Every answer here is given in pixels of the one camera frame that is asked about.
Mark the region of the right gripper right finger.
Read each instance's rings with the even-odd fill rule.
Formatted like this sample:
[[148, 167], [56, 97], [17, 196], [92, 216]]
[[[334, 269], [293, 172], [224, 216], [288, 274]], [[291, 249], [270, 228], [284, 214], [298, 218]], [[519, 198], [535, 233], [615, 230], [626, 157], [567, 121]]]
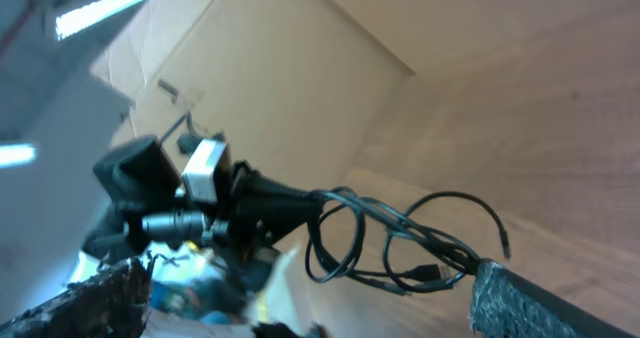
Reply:
[[625, 338], [630, 334], [552, 294], [505, 266], [484, 260], [469, 319], [484, 337]]

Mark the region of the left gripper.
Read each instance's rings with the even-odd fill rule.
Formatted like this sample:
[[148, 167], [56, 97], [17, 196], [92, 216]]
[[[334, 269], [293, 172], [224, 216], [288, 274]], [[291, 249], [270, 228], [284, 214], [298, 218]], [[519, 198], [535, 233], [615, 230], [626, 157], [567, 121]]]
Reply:
[[272, 180], [247, 161], [234, 162], [222, 183], [202, 242], [226, 263], [243, 263], [254, 250], [271, 248], [321, 210], [311, 192]]

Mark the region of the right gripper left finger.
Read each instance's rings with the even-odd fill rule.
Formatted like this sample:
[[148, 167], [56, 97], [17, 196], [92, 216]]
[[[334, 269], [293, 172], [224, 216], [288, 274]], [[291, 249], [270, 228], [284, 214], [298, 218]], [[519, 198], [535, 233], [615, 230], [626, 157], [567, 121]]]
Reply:
[[139, 337], [153, 264], [128, 258], [1, 325], [8, 338]]

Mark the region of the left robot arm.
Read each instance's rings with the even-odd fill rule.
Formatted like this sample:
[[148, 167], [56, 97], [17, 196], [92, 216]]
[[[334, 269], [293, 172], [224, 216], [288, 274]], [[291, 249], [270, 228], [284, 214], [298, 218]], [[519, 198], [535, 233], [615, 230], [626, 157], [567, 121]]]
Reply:
[[322, 210], [313, 193], [274, 181], [245, 161], [233, 161], [227, 142], [202, 139], [177, 171], [155, 136], [111, 150], [93, 167], [111, 203], [82, 249], [115, 263], [151, 243], [178, 249], [190, 241], [241, 265]]

